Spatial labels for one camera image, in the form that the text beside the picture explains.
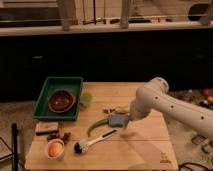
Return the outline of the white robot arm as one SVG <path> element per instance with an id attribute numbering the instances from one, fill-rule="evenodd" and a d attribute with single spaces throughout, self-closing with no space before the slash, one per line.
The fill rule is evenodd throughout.
<path id="1" fill-rule="evenodd" d="M 173 117 L 213 141 L 213 110 L 178 100 L 168 95 L 169 84 L 155 77 L 136 90 L 130 103 L 131 121 L 141 120 L 152 109 Z"/>

